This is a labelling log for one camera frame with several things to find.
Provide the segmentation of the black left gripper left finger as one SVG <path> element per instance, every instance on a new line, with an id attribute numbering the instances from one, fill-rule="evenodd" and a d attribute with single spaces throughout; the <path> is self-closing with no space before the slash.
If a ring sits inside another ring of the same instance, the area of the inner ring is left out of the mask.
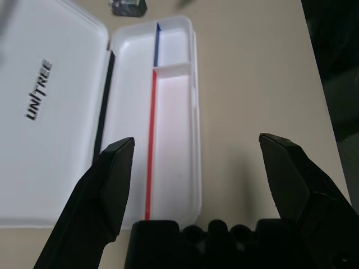
<path id="1" fill-rule="evenodd" d="M 42 250 L 42 268 L 99 267 L 121 230 L 134 148 L 132 137 L 110 144 L 77 182 Z"/>

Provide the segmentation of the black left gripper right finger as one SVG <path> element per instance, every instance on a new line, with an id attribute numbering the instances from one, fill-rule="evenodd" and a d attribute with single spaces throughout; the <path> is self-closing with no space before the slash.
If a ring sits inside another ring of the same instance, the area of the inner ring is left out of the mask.
<path id="1" fill-rule="evenodd" d="M 358 252 L 358 215 L 332 179 L 286 138 L 262 133 L 259 143 L 280 217 L 311 249 Z"/>

